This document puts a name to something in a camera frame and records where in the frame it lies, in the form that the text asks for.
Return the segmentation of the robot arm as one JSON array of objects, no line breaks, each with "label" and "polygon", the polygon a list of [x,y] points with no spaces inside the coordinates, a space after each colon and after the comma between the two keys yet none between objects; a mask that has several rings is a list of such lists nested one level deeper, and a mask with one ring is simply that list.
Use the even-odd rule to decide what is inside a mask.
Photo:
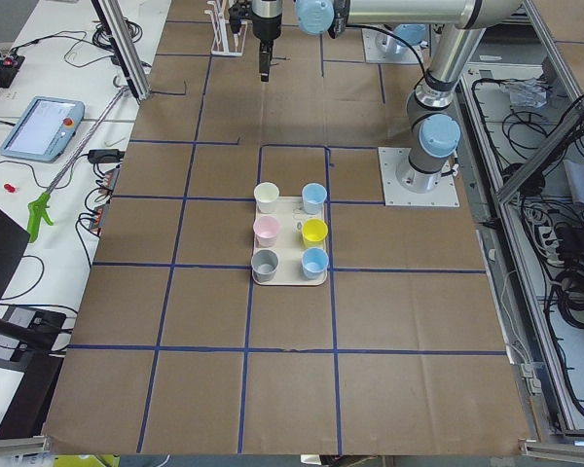
[{"label": "robot arm", "polygon": [[396,168],[398,182],[425,194],[438,185],[442,167],[458,146],[461,131],[445,110],[457,81],[487,28],[510,17],[519,1],[297,1],[298,25],[309,35],[338,37],[355,25],[441,24],[439,45],[407,101],[412,147]]}]

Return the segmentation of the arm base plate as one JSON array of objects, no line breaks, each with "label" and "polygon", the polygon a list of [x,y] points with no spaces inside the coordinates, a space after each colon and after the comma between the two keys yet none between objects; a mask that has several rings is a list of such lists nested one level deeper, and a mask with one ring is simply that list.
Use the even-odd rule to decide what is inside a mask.
[{"label": "arm base plate", "polygon": [[385,30],[404,39],[413,51],[389,35],[374,30],[363,29],[363,49],[367,63],[417,64],[415,53],[422,56],[422,49],[428,45],[428,26],[421,23],[399,24]]},{"label": "arm base plate", "polygon": [[388,207],[458,208],[450,161],[434,174],[418,172],[409,161],[410,148],[379,147],[384,204]]}]

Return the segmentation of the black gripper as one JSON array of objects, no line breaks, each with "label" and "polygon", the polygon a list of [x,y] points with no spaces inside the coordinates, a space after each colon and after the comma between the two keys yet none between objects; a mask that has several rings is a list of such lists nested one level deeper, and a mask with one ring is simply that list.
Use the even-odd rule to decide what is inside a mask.
[{"label": "black gripper", "polygon": [[[259,40],[276,40],[281,34],[281,0],[253,0],[251,2],[253,33]],[[261,41],[259,49],[259,76],[261,82],[270,79],[273,42]]]}]

